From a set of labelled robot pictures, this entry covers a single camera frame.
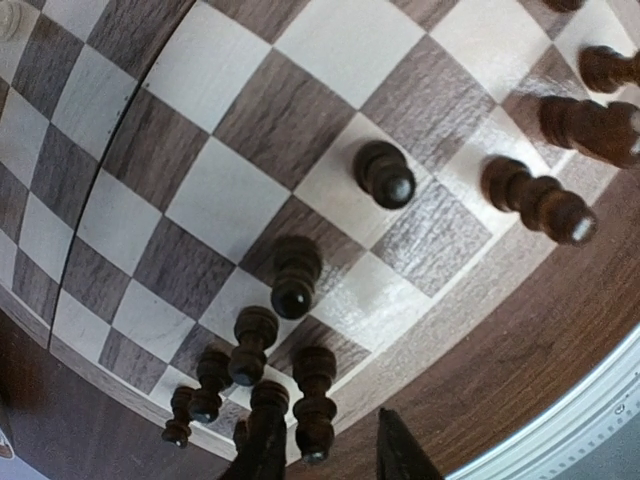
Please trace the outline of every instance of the light square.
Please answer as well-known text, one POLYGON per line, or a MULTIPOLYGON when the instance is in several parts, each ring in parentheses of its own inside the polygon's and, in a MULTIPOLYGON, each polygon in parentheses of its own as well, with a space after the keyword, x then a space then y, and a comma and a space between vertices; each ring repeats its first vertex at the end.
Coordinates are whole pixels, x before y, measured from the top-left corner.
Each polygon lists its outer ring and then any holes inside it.
POLYGON ((514 0, 465 0, 431 36, 500 103, 551 44, 514 0))
MULTIPOLYGON (((353 158, 358 149, 371 140, 385 140, 403 150, 371 120, 358 113, 295 191, 298 198, 365 248, 373 247, 402 214, 402 211, 378 206, 353 177, 353 158)), ((430 177, 422 165, 404 153, 418 184, 430 177)))
POLYGON ((9 90, 0 117, 0 161, 27 188, 48 127, 49 121, 40 112, 14 89, 9 90))
POLYGON ((311 0, 276 48, 360 108, 424 34, 390 2, 311 0))
POLYGON ((113 320, 113 328, 167 363, 194 324, 135 280, 131 280, 113 320))
POLYGON ((100 160, 136 84, 136 80, 85 45, 62 91, 52 122, 100 160))
POLYGON ((269 51, 259 37, 198 1, 171 36, 145 86, 212 133, 269 51))
POLYGON ((73 230, 35 195, 29 194, 20 234, 20 248, 58 283, 62 278, 72 238, 73 230))
POLYGON ((29 37, 36 25, 40 12, 26 2, 18 1, 20 5, 20 24, 10 40, 0 42, 0 77, 9 85, 18 69, 29 37))
POLYGON ((432 305, 408 280, 366 253, 311 314, 376 353, 393 344, 432 305))
POLYGON ((87 360, 98 363, 111 327, 62 290, 53 334, 87 360))
POLYGON ((133 275, 160 217, 158 210, 102 170, 80 220, 78 236, 133 275))
POLYGON ((524 133, 502 107, 496 107, 436 177, 487 230, 500 234, 506 232, 518 216, 496 209, 482 194, 482 171, 486 160, 495 155, 525 163, 535 176, 549 173, 549 167, 524 133))
POLYGON ((289 191, 215 138, 209 138, 167 217, 239 263, 289 191))

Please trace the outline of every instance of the chess piece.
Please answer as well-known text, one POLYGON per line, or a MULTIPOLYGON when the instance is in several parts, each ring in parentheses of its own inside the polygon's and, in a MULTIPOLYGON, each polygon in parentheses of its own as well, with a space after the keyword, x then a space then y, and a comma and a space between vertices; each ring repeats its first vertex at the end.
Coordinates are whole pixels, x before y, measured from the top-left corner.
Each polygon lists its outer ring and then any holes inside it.
POLYGON ((191 418, 200 423, 211 423, 218 418, 222 399, 220 392, 233 383, 228 373, 229 357, 216 350, 206 350, 196 369, 201 388, 193 392, 189 402, 191 418))
POLYGON ((529 230, 543 231, 557 243, 584 245, 597 231, 598 220, 580 196, 555 178, 533 178, 516 160, 491 161, 482 174, 482 191, 497 209, 520 212, 529 230))
POLYGON ((162 440, 173 443, 179 448, 187 448, 189 444, 189 437, 191 436, 189 402, 193 392, 193 388, 189 387, 176 388, 171 398, 173 418, 165 424, 165 429, 162 432, 162 440))
POLYGON ((0 41, 11 40, 20 25, 20 4, 0 0, 0 41))
POLYGON ((584 5, 585 0, 544 0, 551 10, 560 13, 575 12, 584 5))
POLYGON ((271 305, 275 312, 287 320, 296 320, 309 313, 315 284, 322 273, 322 257, 317 245, 300 236, 278 239, 273 268, 271 305))
POLYGON ((364 145, 356 153, 353 173, 360 188, 388 210, 405 207, 416 192, 416 179, 407 166, 407 159, 387 142, 364 145))
POLYGON ((609 47, 587 47, 580 52, 580 75, 594 92, 613 93, 626 83, 640 85, 640 51, 627 58, 609 47))
POLYGON ((631 103, 604 107, 591 100, 545 97, 540 128, 546 139, 562 148, 614 165, 640 165, 640 109, 631 103))
POLYGON ((234 328, 238 346, 231 352, 229 375, 244 387, 255 385, 264 375, 264 351, 278 337, 278 318, 263 307, 247 307, 240 312, 234 328))
POLYGON ((329 457, 335 434, 331 421, 338 413, 336 404, 326 394, 336 377, 336 357, 323 347, 300 350, 293 361, 293 379, 304 398, 293 406, 298 419, 296 443, 302 459, 309 464, 329 457))

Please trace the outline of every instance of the chessboard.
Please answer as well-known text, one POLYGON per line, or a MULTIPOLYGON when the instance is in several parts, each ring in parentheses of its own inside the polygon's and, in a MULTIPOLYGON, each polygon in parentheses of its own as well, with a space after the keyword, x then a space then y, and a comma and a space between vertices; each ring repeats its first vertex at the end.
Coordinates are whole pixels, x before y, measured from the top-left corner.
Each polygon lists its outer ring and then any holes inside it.
MULTIPOLYGON (((0 146, 31 135, 0 158, 2 194, 24 204, 2 225, 1 280, 55 356, 158 424, 177 386, 197 386, 204 349, 237 344, 239 312, 270 308, 277 238, 312 239, 324 268, 309 315, 280 320, 265 378, 293 404, 292 353, 332 350, 339 433, 554 248, 483 198, 487 156, 558 176, 590 203, 616 172, 549 145, 537 121, 540 96, 617 97, 588 92, 577 69, 584 45, 637 49, 601 0, 564 14, 538 0, 165 2, 164 30, 133 38, 146 65, 117 32, 159 18, 150 7, 78 2, 89 27, 70 2, 31 3, 41 11, 22 4, 24 46, 0 70, 0 146), (64 79, 30 81, 57 64, 64 79), (381 209, 355 183, 370 140, 408 159, 407 208, 381 209)), ((233 458, 250 393, 223 392, 195 443, 233 458)))

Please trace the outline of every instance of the dark square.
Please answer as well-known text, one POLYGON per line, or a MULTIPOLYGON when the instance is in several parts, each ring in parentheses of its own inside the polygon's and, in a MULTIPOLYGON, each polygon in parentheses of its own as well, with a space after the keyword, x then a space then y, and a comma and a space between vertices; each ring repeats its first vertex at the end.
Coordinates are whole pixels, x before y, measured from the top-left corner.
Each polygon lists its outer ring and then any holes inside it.
POLYGON ((587 92, 581 81, 554 46, 545 52, 520 85, 511 92, 502 104, 516 125, 540 152, 545 162, 553 166, 563 158, 567 151, 551 145, 540 131, 538 117, 540 98, 548 95, 587 98, 587 92))
POLYGON ((575 15, 575 12, 553 11, 545 5, 544 0, 519 0, 519 2, 552 40, 555 40, 575 15))
POLYGON ((431 180, 372 252, 433 296, 490 238, 446 188, 431 180))
POLYGON ((209 136, 140 90, 104 162, 106 171, 165 211, 209 136))
POLYGON ((134 278, 198 320, 233 269, 229 260, 163 217, 149 240, 134 278))
POLYGON ((267 285, 273 284, 274 240, 285 235, 303 235, 315 241, 324 268, 316 285, 326 294, 364 254, 364 248, 296 197, 290 197, 240 262, 240 266, 267 285))
POLYGON ((193 0, 111 0, 87 43, 140 80, 193 0))
POLYGON ((40 15, 13 78, 13 88, 51 119, 83 43, 40 15))
POLYGON ((44 137, 31 191, 75 229, 89 196, 98 162, 53 124, 44 137))
POLYGON ((20 240, 28 196, 27 187, 0 163, 0 228, 16 244, 20 240))
POLYGON ((146 394, 151 393, 167 369, 162 360, 113 328, 102 349, 99 363, 146 394))
POLYGON ((321 346, 331 350, 338 361, 336 381, 370 354, 368 350, 309 315, 269 356, 269 365, 291 376, 294 355, 305 347, 321 346))
POLYGON ((295 20, 309 0, 207 0, 216 9, 269 43, 275 42, 295 20))
POLYGON ((196 368, 200 356, 209 348, 230 355, 234 345, 196 323, 173 356, 171 365, 185 375, 197 379, 196 368))
POLYGON ((131 279, 84 243, 73 240, 62 288, 111 324, 131 279))
POLYGON ((391 0, 414 22, 430 32, 460 0, 391 0))
POLYGON ((273 50, 214 135, 293 190, 354 114, 329 88, 273 50))
POLYGON ((44 270, 18 249, 13 274, 13 293, 49 325, 53 323, 58 288, 58 284, 44 270))
POLYGON ((431 171, 442 168, 495 102, 426 35, 367 101, 362 112, 431 171))

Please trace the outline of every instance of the wood grain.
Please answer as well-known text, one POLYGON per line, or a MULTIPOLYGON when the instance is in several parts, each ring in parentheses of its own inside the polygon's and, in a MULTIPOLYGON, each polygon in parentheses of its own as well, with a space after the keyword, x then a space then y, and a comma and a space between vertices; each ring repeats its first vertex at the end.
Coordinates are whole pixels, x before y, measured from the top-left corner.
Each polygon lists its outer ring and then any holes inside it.
POLYGON ((13 293, 49 325, 58 299, 58 284, 22 250, 18 249, 13 274, 13 293))
POLYGON ((166 364, 120 332, 111 329, 100 365, 138 390, 149 394, 166 370, 166 364))
POLYGON ((268 43, 275 43, 309 0, 207 0, 216 9, 244 25, 268 43))
POLYGON ((198 320, 233 269, 229 260, 163 217, 133 276, 175 308, 198 320))
POLYGON ((130 277, 85 242, 73 240, 62 288, 111 324, 130 277))
POLYGON ((82 46, 60 25, 40 15, 20 59, 13 88, 51 119, 82 46))
POLYGON ((431 32, 460 0, 392 0, 413 21, 431 32))
MULTIPOLYGON (((638 324, 640 172, 597 202, 600 235, 558 248, 479 327, 385 402, 444 472, 469 462, 553 404, 638 324)), ((339 435, 332 460, 296 479, 372 478, 376 413, 339 435)))
POLYGON ((308 315, 269 356, 269 365, 292 376, 293 357, 299 350, 312 346, 328 348, 336 356, 338 375, 333 383, 344 377, 370 355, 368 350, 312 315, 308 315))
POLYGON ((29 190, 0 163, 0 228, 18 243, 29 190))
POLYGON ((91 386, 4 314, 0 331, 0 391, 16 451, 49 479, 210 480, 226 468, 195 445, 162 443, 160 427, 91 386))
POLYGON ((582 82, 553 45, 502 103, 505 111, 531 140, 544 161, 553 166, 566 155, 566 150, 549 144, 540 131, 540 98, 547 95, 577 99, 587 97, 582 82))
POLYGON ((372 252, 432 297, 490 238, 446 188, 431 180, 372 252))
POLYGON ((195 0, 111 0, 87 43, 140 80, 195 0))
POLYGON ((362 112, 418 162, 436 171, 471 137, 494 106, 484 88, 426 35, 362 112))
POLYGON ((53 124, 44 137, 31 191, 75 229, 98 163, 53 124))
POLYGON ((272 285, 273 245, 277 238, 284 235, 304 235, 318 244, 324 262, 322 275, 316 285, 318 297, 331 290, 364 254, 360 245, 292 196, 267 225, 240 266, 258 280, 272 285))
POLYGON ((214 136, 293 190, 354 115, 328 87, 272 50, 214 136))
POLYGON ((104 169, 164 212, 208 138, 143 89, 124 116, 104 169))

